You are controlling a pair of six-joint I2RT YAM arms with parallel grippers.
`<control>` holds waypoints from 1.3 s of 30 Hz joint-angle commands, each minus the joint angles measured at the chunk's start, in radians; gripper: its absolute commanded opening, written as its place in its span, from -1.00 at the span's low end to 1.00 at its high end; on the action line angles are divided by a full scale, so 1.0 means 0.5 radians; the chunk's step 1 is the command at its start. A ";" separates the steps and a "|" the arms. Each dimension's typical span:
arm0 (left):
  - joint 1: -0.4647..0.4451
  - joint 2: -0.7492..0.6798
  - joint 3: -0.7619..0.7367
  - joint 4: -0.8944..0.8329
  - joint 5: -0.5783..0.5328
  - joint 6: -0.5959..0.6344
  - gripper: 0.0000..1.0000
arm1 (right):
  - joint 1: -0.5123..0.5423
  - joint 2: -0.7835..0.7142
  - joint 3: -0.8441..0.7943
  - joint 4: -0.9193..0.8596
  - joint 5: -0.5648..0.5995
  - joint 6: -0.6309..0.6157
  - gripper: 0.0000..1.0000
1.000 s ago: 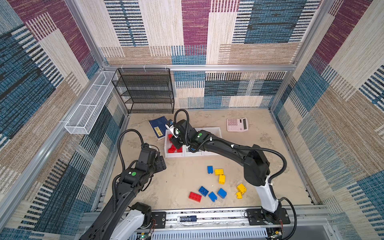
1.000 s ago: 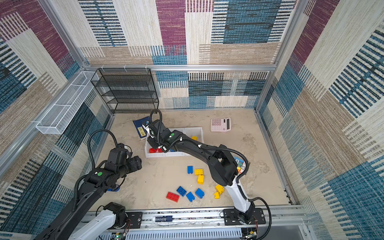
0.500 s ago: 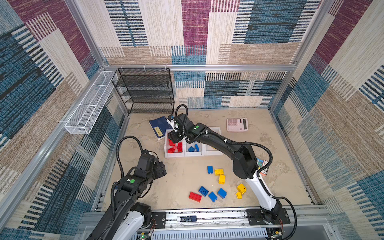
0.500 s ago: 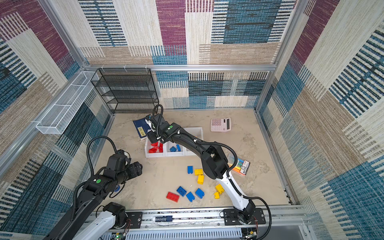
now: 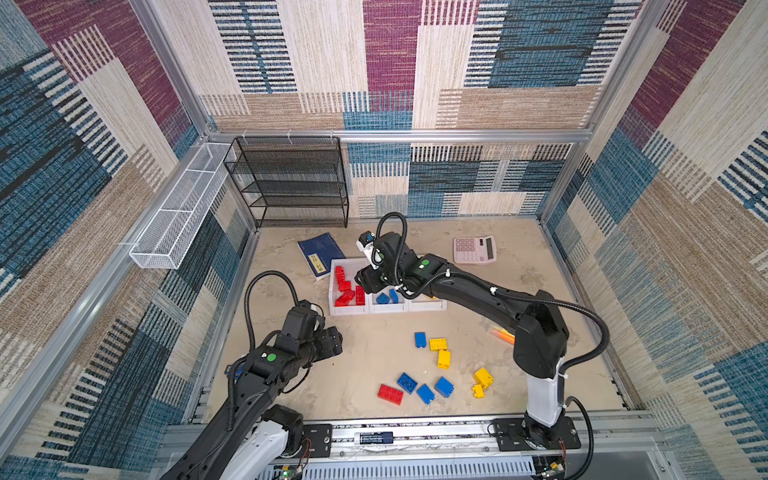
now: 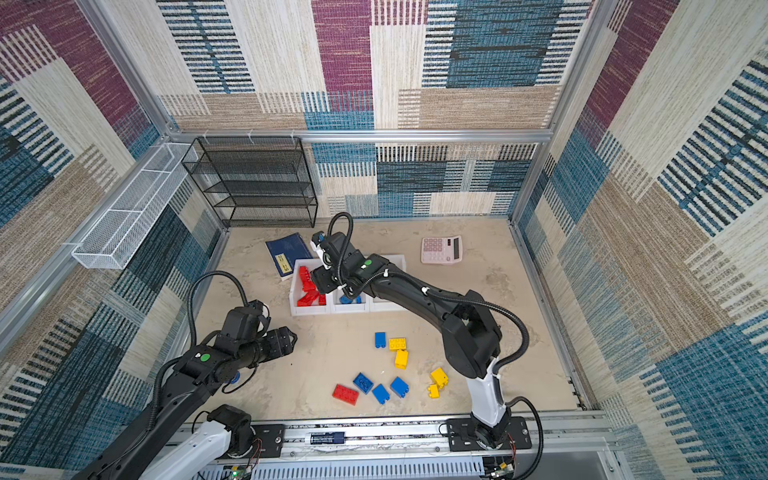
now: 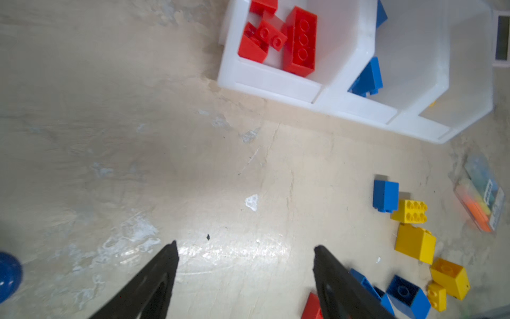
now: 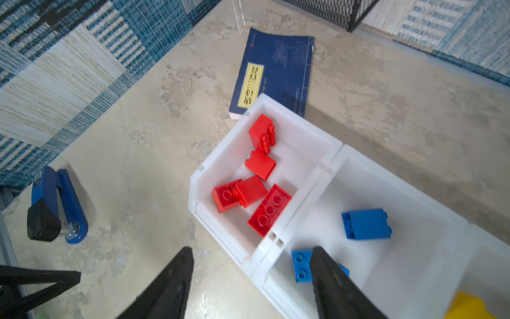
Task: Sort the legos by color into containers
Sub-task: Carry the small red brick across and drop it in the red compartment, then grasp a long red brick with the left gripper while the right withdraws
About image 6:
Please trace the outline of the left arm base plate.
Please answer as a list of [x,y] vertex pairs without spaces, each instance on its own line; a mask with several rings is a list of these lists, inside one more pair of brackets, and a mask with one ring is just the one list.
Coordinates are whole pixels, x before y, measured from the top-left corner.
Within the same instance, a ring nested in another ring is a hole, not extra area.
[[252,443],[244,458],[251,463],[257,460],[279,458],[282,453],[285,424],[252,424]]

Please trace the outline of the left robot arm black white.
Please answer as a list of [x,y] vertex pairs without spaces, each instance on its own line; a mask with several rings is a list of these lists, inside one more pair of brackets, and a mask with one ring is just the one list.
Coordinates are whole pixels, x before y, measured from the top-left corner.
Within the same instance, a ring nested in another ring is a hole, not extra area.
[[214,276],[235,284],[242,305],[228,312],[220,330],[201,342],[192,336],[185,353],[162,365],[150,403],[96,460],[75,475],[77,479],[140,478],[185,420],[237,372],[243,368],[255,371],[262,363],[293,353],[298,336],[287,327],[270,329],[269,308],[248,300],[240,281],[229,272],[202,274],[190,288],[188,306],[199,284]]

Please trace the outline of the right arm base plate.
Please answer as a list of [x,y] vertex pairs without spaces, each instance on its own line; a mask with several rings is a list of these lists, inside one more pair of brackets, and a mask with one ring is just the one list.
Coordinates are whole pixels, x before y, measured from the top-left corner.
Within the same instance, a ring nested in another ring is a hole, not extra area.
[[451,452],[533,448],[530,430],[522,416],[504,418],[495,427],[488,427],[474,417],[452,418],[438,430],[447,438]]

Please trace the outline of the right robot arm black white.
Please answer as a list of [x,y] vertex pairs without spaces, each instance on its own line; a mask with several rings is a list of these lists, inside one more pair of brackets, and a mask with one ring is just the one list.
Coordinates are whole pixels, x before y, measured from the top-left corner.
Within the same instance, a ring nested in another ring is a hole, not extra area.
[[351,244],[353,227],[352,216],[341,212],[332,217],[327,231],[313,234],[311,246],[322,265],[311,272],[311,279],[319,292],[381,298],[435,327],[448,363],[467,379],[475,428],[471,438],[485,449],[500,448],[507,440],[511,413],[503,399],[499,370],[527,352],[526,325],[473,290],[465,294],[443,290],[382,255],[364,255]]

